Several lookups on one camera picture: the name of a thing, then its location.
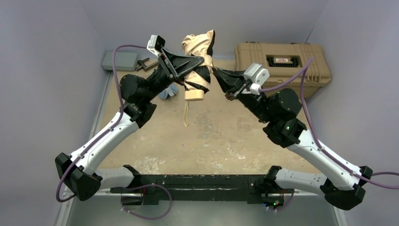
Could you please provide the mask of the beige umbrella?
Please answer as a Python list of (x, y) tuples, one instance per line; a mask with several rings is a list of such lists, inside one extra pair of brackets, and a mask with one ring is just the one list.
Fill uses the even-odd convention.
[(213, 45), (215, 42), (215, 31), (210, 30), (207, 33), (187, 35), (182, 48), (187, 56), (202, 57), (204, 62), (194, 68), (184, 77), (184, 116), (183, 122), (189, 126), (189, 104), (193, 101), (201, 101), (209, 92), (211, 84), (211, 74), (213, 67)]

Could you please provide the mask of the light blue umbrella case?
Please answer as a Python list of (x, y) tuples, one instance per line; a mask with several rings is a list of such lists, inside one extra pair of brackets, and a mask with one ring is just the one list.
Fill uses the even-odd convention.
[(170, 84), (165, 90), (159, 93), (158, 97), (161, 100), (166, 100), (178, 94), (178, 88), (175, 83)]

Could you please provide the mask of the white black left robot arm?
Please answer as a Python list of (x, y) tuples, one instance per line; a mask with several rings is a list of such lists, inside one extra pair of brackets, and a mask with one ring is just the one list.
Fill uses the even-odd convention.
[(148, 48), (160, 64), (149, 78), (126, 75), (116, 79), (120, 109), (100, 132), (72, 154), (60, 153), (56, 159), (60, 184), (66, 185), (72, 196), (88, 200), (97, 191), (115, 187), (127, 188), (137, 173), (131, 166), (99, 170), (100, 163), (127, 137), (139, 130), (153, 115), (152, 100), (170, 84), (181, 82), (203, 63), (208, 55), (189, 53), (178, 55), (164, 47)]

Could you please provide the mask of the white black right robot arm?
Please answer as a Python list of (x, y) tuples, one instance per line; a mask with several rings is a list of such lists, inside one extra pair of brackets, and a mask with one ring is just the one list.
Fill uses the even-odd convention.
[(243, 71), (214, 68), (213, 73), (228, 100), (240, 101), (259, 122), (265, 123), (263, 131), (269, 140), (319, 170), (310, 174), (272, 166), (264, 178), (267, 188), (318, 194), (342, 210), (350, 210), (363, 201), (363, 185), (371, 178), (372, 170), (351, 164), (312, 137), (308, 126), (297, 118), (302, 105), (292, 89), (284, 88), (270, 96), (253, 94), (249, 90), (252, 81)]

